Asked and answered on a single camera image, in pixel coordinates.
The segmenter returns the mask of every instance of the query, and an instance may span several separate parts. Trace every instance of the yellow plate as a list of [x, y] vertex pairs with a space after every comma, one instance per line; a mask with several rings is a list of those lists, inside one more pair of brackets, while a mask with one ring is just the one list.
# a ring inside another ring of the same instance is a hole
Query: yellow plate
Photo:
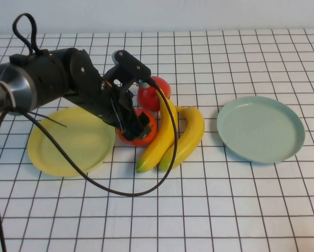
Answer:
[[[49, 117], [67, 127], [48, 119], [40, 123], [85, 173], [100, 165], [115, 144], [115, 127], [80, 107], [62, 109]], [[38, 127], [30, 135], [27, 151], [34, 166], [47, 174], [79, 175]]]

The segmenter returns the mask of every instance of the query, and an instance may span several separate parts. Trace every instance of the light blue plate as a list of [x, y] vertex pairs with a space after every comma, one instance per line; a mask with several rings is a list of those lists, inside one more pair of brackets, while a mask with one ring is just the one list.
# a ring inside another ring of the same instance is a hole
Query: light blue plate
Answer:
[[251, 96], [225, 105], [217, 117], [222, 141], [235, 154], [257, 163], [278, 163], [303, 146], [305, 130], [288, 106], [274, 99]]

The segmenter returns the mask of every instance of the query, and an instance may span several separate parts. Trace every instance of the screw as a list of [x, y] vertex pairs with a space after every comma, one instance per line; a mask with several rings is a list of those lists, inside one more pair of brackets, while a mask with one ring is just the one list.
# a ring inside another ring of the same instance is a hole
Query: screw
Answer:
[[101, 90], [104, 89], [105, 85], [106, 85], [106, 83], [105, 83], [104, 81], [102, 81], [102, 82], [101, 82]]

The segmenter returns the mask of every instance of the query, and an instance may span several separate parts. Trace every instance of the white wall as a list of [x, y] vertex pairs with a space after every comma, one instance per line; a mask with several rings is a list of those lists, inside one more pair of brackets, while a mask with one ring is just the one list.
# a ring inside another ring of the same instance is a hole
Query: white wall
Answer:
[[314, 28], [314, 0], [0, 0], [0, 34], [24, 12], [39, 33]]

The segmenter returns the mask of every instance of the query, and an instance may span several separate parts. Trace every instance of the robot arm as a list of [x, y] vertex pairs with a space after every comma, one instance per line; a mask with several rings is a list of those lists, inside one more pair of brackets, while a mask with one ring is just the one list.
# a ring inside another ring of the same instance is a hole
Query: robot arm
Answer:
[[[35, 38], [35, 23], [32, 25]], [[15, 33], [24, 41], [25, 38]], [[24, 42], [30, 49], [30, 43]], [[12, 55], [8, 63], [0, 65], [0, 112], [7, 106], [32, 111], [64, 97], [121, 129], [129, 141], [149, 134], [149, 118], [144, 113], [137, 116], [129, 90], [133, 83], [155, 84], [147, 66], [120, 50], [113, 54], [115, 66], [102, 77], [85, 50], [39, 50], [35, 39], [33, 43], [35, 52]], [[121, 86], [117, 86], [115, 80], [119, 80]]]

